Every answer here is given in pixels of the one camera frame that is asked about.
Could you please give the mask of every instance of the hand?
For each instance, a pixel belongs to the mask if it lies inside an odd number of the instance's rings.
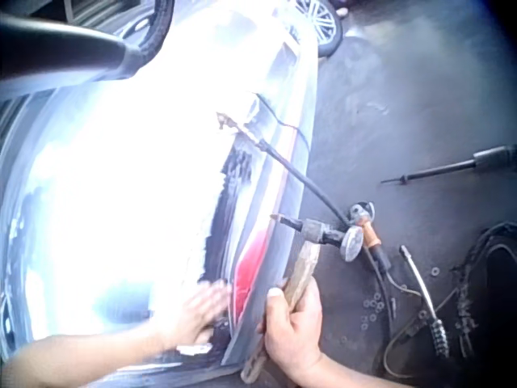
[[[291,314],[282,290],[269,290],[266,350],[271,359],[298,384],[301,384],[302,373],[307,373],[322,358],[318,346],[321,332],[322,303],[314,278]]]
[[[172,307],[170,314],[157,314],[149,323],[158,335],[162,351],[179,345],[206,344],[213,335],[207,328],[230,303],[231,286],[222,280],[199,283],[195,292]]]

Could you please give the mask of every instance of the left hand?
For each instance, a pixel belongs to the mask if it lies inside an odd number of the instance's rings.
[[[231,286],[222,280],[197,285],[195,292],[171,314],[158,314],[151,318],[161,343],[166,351],[179,345],[206,344],[213,329],[207,326],[220,316],[230,303]]]

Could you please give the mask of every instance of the screwdriver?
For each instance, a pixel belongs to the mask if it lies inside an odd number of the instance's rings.
[[[413,174],[406,174],[400,178],[382,180],[381,183],[400,182],[408,183],[410,180],[426,178],[428,176],[448,174],[462,170],[493,171],[502,169],[515,169],[517,167],[517,145],[502,145],[476,152],[472,159],[463,162],[448,164],[446,166],[430,168]]]

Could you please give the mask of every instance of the tire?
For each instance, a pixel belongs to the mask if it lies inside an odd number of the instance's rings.
[[[317,55],[320,58],[330,57],[335,53],[343,40],[343,26],[336,10],[329,0],[295,0],[295,3],[296,9],[314,25],[314,31],[317,34]],[[331,21],[333,27],[320,28],[320,33],[318,33],[317,25],[314,24],[312,17],[309,15],[309,8],[314,3],[317,3],[318,9],[324,13],[323,19]]]

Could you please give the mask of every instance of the garage floor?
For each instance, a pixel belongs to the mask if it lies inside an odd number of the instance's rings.
[[[397,253],[405,244],[439,301],[453,285],[450,268],[480,230],[517,219],[517,179],[511,173],[465,172],[407,186],[379,181],[517,143],[515,56],[481,1],[367,1],[343,22],[360,27],[364,40],[345,38],[320,64],[308,175],[343,209],[373,201],[394,276],[414,285]],[[311,193],[305,194],[301,216],[334,221]],[[433,267],[439,276],[430,276]],[[363,300],[376,292],[373,275],[363,260],[345,264],[336,249],[323,247],[316,279],[323,351],[371,373],[384,319],[366,331],[360,319],[368,313]],[[400,327],[418,305],[396,290],[393,296]],[[424,365],[422,349],[430,346],[428,334],[421,333],[393,354],[393,368]],[[227,377],[220,383],[240,386],[237,381]]]

